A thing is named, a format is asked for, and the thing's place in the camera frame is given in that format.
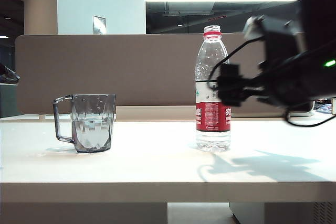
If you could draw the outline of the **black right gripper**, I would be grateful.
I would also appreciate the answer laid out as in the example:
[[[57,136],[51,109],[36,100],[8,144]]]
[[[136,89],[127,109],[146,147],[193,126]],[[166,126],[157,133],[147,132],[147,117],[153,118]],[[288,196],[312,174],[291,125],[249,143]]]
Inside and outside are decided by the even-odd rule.
[[[241,106],[249,97],[258,96],[258,101],[283,108],[304,106],[315,100],[315,88],[312,86],[315,68],[315,55],[301,53],[291,57],[266,55],[261,64],[259,75],[262,94],[256,89],[218,90],[218,98],[226,106]],[[258,87],[252,79],[240,74],[239,65],[222,64],[220,66],[220,88]]]

